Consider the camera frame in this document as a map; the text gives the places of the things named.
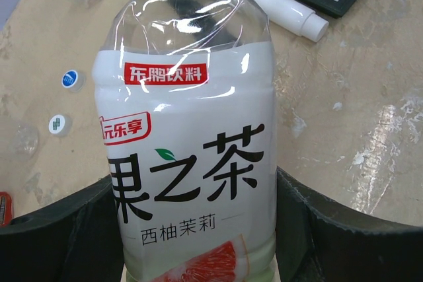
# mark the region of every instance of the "red rectangle with white text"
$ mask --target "red rectangle with white text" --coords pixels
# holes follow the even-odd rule
[[[149,112],[112,119],[100,117],[101,131],[105,145],[121,145],[148,137],[151,132]]]
[[[207,64],[125,63],[124,78],[127,85],[199,85],[208,80]]]

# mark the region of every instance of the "blue and white cap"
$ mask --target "blue and white cap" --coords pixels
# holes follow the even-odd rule
[[[71,92],[77,92],[81,90],[82,86],[85,83],[85,76],[81,72],[78,72],[74,69],[65,73],[61,79],[61,85],[69,89]]]

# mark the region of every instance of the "bottle cap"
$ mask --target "bottle cap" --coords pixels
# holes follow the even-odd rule
[[[318,42],[328,30],[328,26],[329,22],[313,13],[304,22],[301,35],[314,42]]]
[[[48,124],[48,130],[56,137],[65,137],[72,128],[72,119],[66,115],[55,115]]]
[[[66,72],[61,78],[61,85],[69,89],[71,92],[77,92],[81,90],[85,83],[85,75],[82,72],[78,72],[74,69]]]

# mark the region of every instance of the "leaf graphic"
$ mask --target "leaf graphic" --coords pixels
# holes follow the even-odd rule
[[[161,156],[166,161],[176,161],[176,159],[174,158],[174,155],[171,151],[166,150],[166,149],[156,149],[156,151],[159,154],[159,156]]]

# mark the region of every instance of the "worn table surface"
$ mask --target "worn table surface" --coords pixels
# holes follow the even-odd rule
[[[89,11],[65,0],[22,0],[0,35],[0,114],[33,123],[40,146],[27,163],[2,162],[0,190],[15,215],[67,196],[108,173],[94,84],[71,94],[68,69],[89,75],[127,0]],[[364,213],[423,224],[422,0],[359,0],[314,44],[272,25],[279,100],[278,164]],[[58,113],[70,135],[48,132]]]

